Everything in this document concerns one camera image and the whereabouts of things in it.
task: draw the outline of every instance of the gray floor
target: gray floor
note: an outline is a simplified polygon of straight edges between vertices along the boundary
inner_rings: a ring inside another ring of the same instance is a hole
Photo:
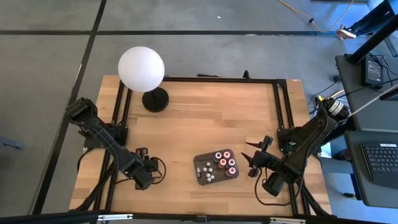
[[[309,0],[286,1],[311,14],[324,28],[334,23],[347,6]],[[90,30],[99,5],[99,0],[3,0],[0,30]],[[343,22],[352,24],[368,11],[367,5],[354,4]],[[276,0],[113,0],[106,5],[99,29],[313,30],[313,27],[307,24],[307,19]],[[0,136],[26,144],[23,151],[0,151],[0,217],[29,212],[87,40],[85,35],[0,35],[0,105],[4,105],[0,109]],[[241,77],[244,70],[249,70],[256,78],[298,78],[303,80],[309,100],[329,86],[331,77],[337,75],[334,56],[352,53],[366,40],[231,35],[97,36],[79,95],[95,100],[101,77],[117,74],[121,54],[130,47],[144,45],[163,58],[166,75],[192,77],[206,73]],[[385,43],[374,53],[390,55]],[[340,89],[342,86],[337,84],[323,95],[329,96]],[[70,127],[45,213],[68,209],[82,143],[76,127]],[[349,178],[328,174],[325,179],[335,215],[370,220],[368,214],[374,213],[382,217],[379,221],[397,220],[396,210],[368,208],[340,197],[334,190],[350,191]]]

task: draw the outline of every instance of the black tray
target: black tray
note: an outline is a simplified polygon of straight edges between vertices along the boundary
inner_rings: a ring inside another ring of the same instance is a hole
[[[227,171],[228,161],[227,161],[227,165],[222,169],[218,168],[218,164],[214,161],[214,156],[216,155],[217,152],[224,154],[225,151],[228,151],[231,154],[230,158],[235,160],[235,165],[233,167],[236,169],[236,172],[231,177],[228,177],[225,174],[225,172]],[[207,162],[210,162],[211,165],[209,167],[213,168],[213,172],[211,174],[214,175],[214,179],[211,182],[207,182],[206,174],[208,172],[203,171],[204,167],[209,168],[208,166],[206,166]],[[197,167],[200,168],[201,177],[197,176]],[[201,155],[195,156],[193,158],[193,168],[195,170],[195,175],[197,177],[198,184],[200,184],[200,185],[214,184],[214,183],[224,181],[224,180],[235,179],[239,176],[238,164],[236,163],[234,152],[230,149],[223,149],[223,150],[219,150],[216,152],[209,152],[206,154],[201,154]]]

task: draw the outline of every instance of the white ball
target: white ball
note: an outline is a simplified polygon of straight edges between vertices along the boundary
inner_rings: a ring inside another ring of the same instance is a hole
[[[164,64],[156,51],[148,47],[133,47],[120,58],[118,72],[120,80],[129,89],[147,92],[162,82]]]

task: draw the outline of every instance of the wooden table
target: wooden table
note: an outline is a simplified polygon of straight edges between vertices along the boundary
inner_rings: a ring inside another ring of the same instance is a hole
[[[294,124],[308,120],[308,109],[300,80],[287,80]],[[98,116],[110,122],[119,77],[105,75],[97,100]],[[161,184],[145,191],[134,190],[134,181],[115,186],[111,211],[131,213],[173,213],[207,215],[279,215],[291,216],[291,206],[263,206],[254,196],[255,178],[248,177],[248,163],[241,152],[253,155],[255,147],[245,144],[262,141],[265,135],[274,138],[268,152],[281,157],[277,143],[275,97],[272,85],[264,83],[163,82],[169,93],[166,110],[151,113],[142,105],[142,93],[133,92],[127,125],[126,147],[135,151],[147,147],[150,156],[161,158],[167,176]],[[281,97],[282,111],[285,111]],[[232,149],[239,167],[237,179],[201,186],[197,183],[193,157],[220,149]],[[79,206],[98,181],[103,149],[95,149],[81,162],[70,208]],[[119,174],[118,180],[124,179]],[[329,199],[318,160],[310,157],[305,183],[318,203],[331,213]],[[290,200],[287,185],[278,197],[258,187],[260,198],[268,203]],[[101,199],[101,208],[105,204]],[[297,199],[303,212],[300,197]]]

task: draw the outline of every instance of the keyboard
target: keyboard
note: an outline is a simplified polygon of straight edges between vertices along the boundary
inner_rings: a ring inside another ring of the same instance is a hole
[[[398,189],[398,144],[362,144],[373,183]]]

